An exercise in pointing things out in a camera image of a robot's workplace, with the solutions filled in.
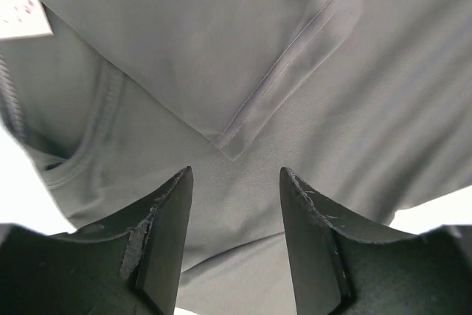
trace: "gray fabric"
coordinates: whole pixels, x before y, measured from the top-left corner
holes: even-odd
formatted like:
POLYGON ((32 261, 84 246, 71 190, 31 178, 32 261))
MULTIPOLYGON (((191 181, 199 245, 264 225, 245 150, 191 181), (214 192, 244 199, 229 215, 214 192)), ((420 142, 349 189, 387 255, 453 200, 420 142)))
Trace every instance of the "gray fabric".
POLYGON ((360 0, 41 1, 231 159, 360 13, 360 0))
POLYGON ((29 143, 62 158, 77 150, 103 59, 47 10, 55 37, 0 41, 24 110, 29 143))

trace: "black rubber piece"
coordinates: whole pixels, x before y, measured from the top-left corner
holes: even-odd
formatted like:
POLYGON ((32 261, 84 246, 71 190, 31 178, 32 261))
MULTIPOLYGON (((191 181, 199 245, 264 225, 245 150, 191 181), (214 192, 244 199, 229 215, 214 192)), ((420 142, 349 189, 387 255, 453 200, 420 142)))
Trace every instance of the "black rubber piece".
POLYGON ((471 226, 399 232, 286 168, 280 198, 298 315, 472 314, 471 226))
POLYGON ((173 314, 192 184, 184 169, 70 235, 0 225, 0 314, 173 314))

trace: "price tag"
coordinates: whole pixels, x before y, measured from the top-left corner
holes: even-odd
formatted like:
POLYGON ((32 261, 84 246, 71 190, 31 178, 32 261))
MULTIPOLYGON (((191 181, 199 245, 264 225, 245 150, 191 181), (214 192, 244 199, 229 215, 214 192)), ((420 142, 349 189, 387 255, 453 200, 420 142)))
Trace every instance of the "price tag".
POLYGON ((0 40, 52 35, 40 0, 0 0, 0 40))

